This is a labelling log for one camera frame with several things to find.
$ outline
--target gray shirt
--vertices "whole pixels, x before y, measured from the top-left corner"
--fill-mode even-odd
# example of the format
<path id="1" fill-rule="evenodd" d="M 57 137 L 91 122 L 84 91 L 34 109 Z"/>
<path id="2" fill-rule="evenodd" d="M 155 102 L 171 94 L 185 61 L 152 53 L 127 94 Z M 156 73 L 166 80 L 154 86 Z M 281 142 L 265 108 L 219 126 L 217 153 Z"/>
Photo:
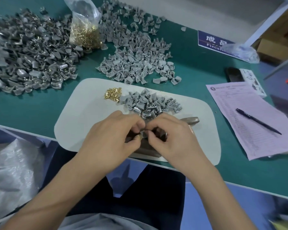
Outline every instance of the gray shirt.
<path id="1" fill-rule="evenodd" d="M 157 230 L 137 220 L 109 214 L 81 214 L 65 217 L 59 230 Z"/>

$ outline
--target dark pants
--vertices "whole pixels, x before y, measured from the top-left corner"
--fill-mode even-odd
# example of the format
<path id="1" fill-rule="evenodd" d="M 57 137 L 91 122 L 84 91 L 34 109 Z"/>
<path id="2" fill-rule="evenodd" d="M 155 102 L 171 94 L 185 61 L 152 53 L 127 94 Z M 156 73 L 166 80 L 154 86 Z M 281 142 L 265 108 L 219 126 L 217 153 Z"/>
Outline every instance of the dark pants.
<path id="1" fill-rule="evenodd" d="M 57 148 L 41 190 L 75 154 L 60 146 Z M 138 220 L 159 230 L 180 229 L 184 190 L 183 174 L 147 165 L 120 198 L 113 197 L 113 190 L 104 177 L 67 216 L 107 213 Z"/>

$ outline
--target sign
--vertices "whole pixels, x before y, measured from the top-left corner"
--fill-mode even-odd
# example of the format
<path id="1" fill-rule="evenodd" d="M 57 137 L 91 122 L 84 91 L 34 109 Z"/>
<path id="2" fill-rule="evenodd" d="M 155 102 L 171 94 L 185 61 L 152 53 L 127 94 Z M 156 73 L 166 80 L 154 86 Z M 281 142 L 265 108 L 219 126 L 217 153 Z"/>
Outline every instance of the sign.
<path id="1" fill-rule="evenodd" d="M 227 52 L 224 52 L 221 47 L 224 45 L 224 44 L 228 44 L 228 43 L 234 43 L 230 40 L 227 40 L 227 39 L 224 39 L 224 38 L 220 38 L 220 37 L 217 37 L 215 35 L 212 35 L 212 34 L 208 34 L 206 32 L 203 32 L 203 31 L 197 31 L 197 38 L 198 38 L 198 45 L 201 46 L 201 47 L 205 47 L 209 50 L 213 50 L 213 51 L 217 51 L 217 52 L 220 52 L 220 53 L 223 53 L 225 55 L 229 55 L 229 56 L 232 56 L 232 57 L 235 57 L 237 59 L 240 59 L 230 53 L 227 53 Z"/>

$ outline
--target paper form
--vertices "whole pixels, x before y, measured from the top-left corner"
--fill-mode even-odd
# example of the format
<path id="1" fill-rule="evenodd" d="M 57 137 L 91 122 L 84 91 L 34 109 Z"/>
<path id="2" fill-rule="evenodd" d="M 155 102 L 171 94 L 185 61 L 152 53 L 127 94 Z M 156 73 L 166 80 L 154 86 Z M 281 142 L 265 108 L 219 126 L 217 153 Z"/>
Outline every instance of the paper form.
<path id="1" fill-rule="evenodd" d="M 258 96 L 249 84 L 230 82 L 206 86 L 249 160 L 288 151 L 287 116 Z M 282 135 L 240 115 L 236 108 L 275 128 Z"/>

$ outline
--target clear plastic bag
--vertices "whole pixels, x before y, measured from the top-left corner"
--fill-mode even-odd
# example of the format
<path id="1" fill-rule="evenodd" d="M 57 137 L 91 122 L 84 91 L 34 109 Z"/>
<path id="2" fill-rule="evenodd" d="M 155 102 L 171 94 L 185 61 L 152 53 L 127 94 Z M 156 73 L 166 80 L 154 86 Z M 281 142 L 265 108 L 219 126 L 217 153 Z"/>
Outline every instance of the clear plastic bag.
<path id="1" fill-rule="evenodd" d="M 102 14 L 91 0 L 64 0 L 72 11 L 69 42 L 85 49 L 101 47 L 98 23 Z"/>
<path id="2" fill-rule="evenodd" d="M 254 48 L 240 43 L 224 44 L 221 50 L 251 64 L 258 64 L 260 61 L 257 51 Z"/>
<path id="3" fill-rule="evenodd" d="M 43 154 L 30 142 L 0 144 L 0 219 L 36 196 L 43 165 Z"/>

